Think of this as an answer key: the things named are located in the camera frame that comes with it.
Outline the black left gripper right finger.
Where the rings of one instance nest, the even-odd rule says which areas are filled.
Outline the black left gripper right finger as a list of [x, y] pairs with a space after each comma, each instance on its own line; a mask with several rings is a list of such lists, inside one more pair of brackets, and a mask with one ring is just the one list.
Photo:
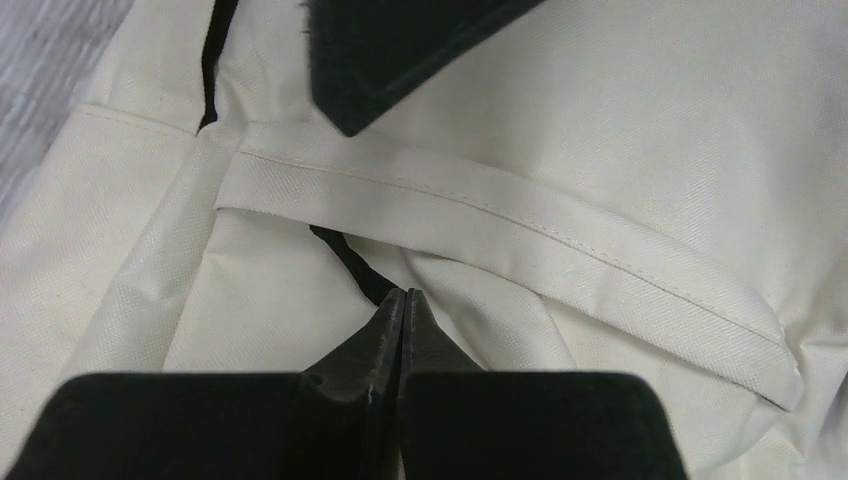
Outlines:
[[664, 407], [621, 372], [487, 371], [421, 291], [403, 313], [400, 443], [410, 479], [682, 479]]

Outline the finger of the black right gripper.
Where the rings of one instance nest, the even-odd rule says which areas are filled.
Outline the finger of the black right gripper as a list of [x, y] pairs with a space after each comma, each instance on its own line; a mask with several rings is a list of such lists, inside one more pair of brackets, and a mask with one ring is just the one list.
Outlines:
[[319, 0], [306, 4], [311, 99], [347, 137], [369, 127], [537, 0]]

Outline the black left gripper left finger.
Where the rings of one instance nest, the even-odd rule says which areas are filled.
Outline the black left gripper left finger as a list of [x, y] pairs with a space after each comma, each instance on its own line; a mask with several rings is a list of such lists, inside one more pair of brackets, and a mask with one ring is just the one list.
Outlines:
[[393, 479], [406, 296], [301, 372], [93, 373], [50, 398], [12, 479]]

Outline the beige canvas backpack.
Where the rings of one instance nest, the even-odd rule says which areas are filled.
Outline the beige canvas backpack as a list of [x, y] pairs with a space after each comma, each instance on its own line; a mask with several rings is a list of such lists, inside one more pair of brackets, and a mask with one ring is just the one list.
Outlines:
[[299, 369], [372, 314], [310, 232], [473, 358], [615, 370], [697, 479], [847, 475], [847, 5], [547, 1], [368, 130], [307, 9], [139, 1], [1, 237], [1, 466], [94, 371]]

